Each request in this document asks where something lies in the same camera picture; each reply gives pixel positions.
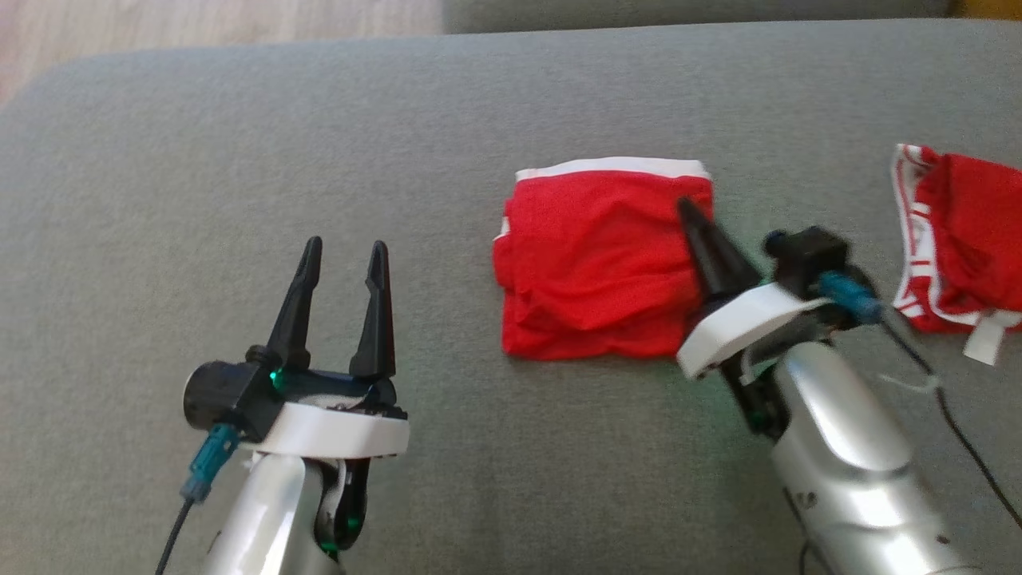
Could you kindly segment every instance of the couch cushion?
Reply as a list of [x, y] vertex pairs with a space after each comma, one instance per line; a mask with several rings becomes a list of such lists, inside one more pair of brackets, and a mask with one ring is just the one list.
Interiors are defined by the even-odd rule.
[[943, 16], [948, 0], [442, 0], [448, 33]]
[[[0, 113], [0, 557], [11, 572], [146, 572], [202, 440], [199, 364], [265, 341], [321, 234], [314, 365], [343, 370], [372, 240], [390, 246], [408, 454], [373, 466], [352, 573], [787, 573], [801, 536], [719, 381], [668, 362], [529, 364], [500, 348], [491, 240], [514, 171], [702, 159], [754, 251], [829, 226], [892, 294], [898, 141], [1022, 165], [1022, 26], [706, 25], [111, 55]], [[759, 262], [765, 262], [757, 255]], [[997, 369], [927, 337], [1012, 499], [1022, 339]], [[840, 338], [909, 430], [964, 549], [1017, 572], [1018, 533], [877, 331]], [[236, 458], [172, 560], [194, 572]]]

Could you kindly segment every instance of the red boxer briefs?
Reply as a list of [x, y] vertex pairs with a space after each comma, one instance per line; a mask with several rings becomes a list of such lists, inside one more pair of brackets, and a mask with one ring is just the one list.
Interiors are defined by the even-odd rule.
[[699, 161], [578, 159], [516, 174], [494, 240], [503, 347], [552, 361], [671, 357], [699, 305], [678, 198], [712, 206]]

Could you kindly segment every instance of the black cable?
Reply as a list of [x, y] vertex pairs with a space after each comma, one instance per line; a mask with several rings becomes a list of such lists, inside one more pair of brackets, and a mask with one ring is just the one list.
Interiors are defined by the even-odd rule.
[[[904, 352], [912, 357], [913, 362], [918, 364], [919, 367], [926, 372], [927, 376], [934, 375], [933, 369], [930, 365], [923, 360], [923, 356], [921, 356], [919, 352], [916, 351], [909, 344], [909, 342], [900, 336], [900, 334], [894, 330], [886, 318], [881, 321], [880, 325], [884, 329], [884, 332], [886, 332], [887, 335], [894, 340], [898, 347], [904, 350]], [[955, 418], [951, 417], [951, 411], [947, 408], [947, 396], [944, 393], [944, 388], [937, 386], [936, 396], [937, 405], [940, 406], [940, 415], [943, 416], [944, 423], [947, 424], [947, 427], [951, 430], [951, 433], [955, 434], [955, 437], [958, 438], [962, 446], [965, 447], [965, 450], [969, 452], [969, 457], [972, 458], [976, 467], [979, 468], [979, 473], [983, 474], [983, 479], [985, 479], [986, 484], [990, 486], [990, 490], [993, 491], [994, 495], [996, 495], [997, 500], [1000, 500], [1001, 505], [1004, 506], [1008, 515], [1012, 516], [1012, 520], [1015, 522], [1015, 525], [1017, 525], [1019, 529], [1022, 529], [1022, 517], [1019, 516], [1019, 513], [1015, 511], [1015, 507], [1012, 506], [1011, 501], [1008, 500], [1008, 497], [1005, 496], [1005, 492], [1001, 490], [1001, 486], [997, 484], [997, 480], [993, 478], [993, 474], [990, 473], [990, 469], [986, 467], [986, 464], [983, 462], [983, 459], [980, 458], [979, 452], [976, 451], [976, 448], [972, 446], [972, 443], [966, 439], [965, 434], [962, 433], [962, 429], [958, 426]]]
[[164, 571], [167, 570], [167, 563], [171, 560], [171, 552], [174, 550], [174, 542], [178, 540], [178, 533], [181, 533], [181, 526], [185, 524], [185, 518], [188, 517], [188, 512], [191, 511], [191, 507], [194, 504], [195, 499], [185, 497], [185, 502], [181, 506], [181, 511], [178, 512], [178, 520], [174, 522], [171, 534], [167, 536], [167, 544], [164, 545], [164, 555], [160, 556], [159, 563], [156, 564], [156, 575], [164, 575]]
[[894, 340], [894, 343], [901, 348], [901, 351], [909, 354], [909, 357], [918, 364], [919, 367], [923, 369], [923, 372], [926, 372], [927, 376], [933, 375], [933, 368], [930, 368], [930, 364], [923, 360], [923, 356], [919, 355], [919, 352], [909, 345], [909, 342], [907, 342], [905, 339], [894, 330], [894, 327], [891, 326], [887, 317], [884, 317], [883, 320], [880, 321], [880, 327], [884, 329], [884, 332], [886, 332], [888, 336], [890, 336], [890, 339]]
[[1005, 511], [1008, 512], [1008, 515], [1012, 516], [1012, 520], [1015, 521], [1015, 525], [1017, 525], [1019, 529], [1022, 529], [1022, 517], [1019, 517], [1019, 513], [1015, 511], [1011, 501], [1009, 501], [1008, 497], [1005, 496], [1005, 492], [1001, 490], [1001, 486], [997, 485], [997, 480], [993, 479], [993, 474], [990, 473], [989, 468], [987, 468], [986, 464], [983, 463], [983, 459], [979, 457], [979, 452], [977, 452], [976, 448], [972, 446], [972, 443], [969, 443], [969, 440], [965, 438], [965, 435], [958, 427], [955, 419], [951, 418], [950, 410], [947, 409], [947, 398], [944, 395], [943, 388], [937, 388], [937, 404], [940, 405], [940, 414], [943, 415], [944, 422], [947, 423], [947, 427], [951, 429], [951, 433], [954, 433], [955, 437], [962, 442], [966, 451], [968, 451], [969, 456], [972, 457], [972, 461], [975, 462], [976, 467], [979, 468], [979, 473], [983, 474], [983, 479], [985, 479], [986, 484], [990, 486], [990, 491], [993, 491], [993, 494], [1001, 500], [1001, 505], [1005, 507]]
[[802, 543], [802, 550], [798, 552], [798, 575], [805, 575], [805, 556], [809, 555], [809, 540]]

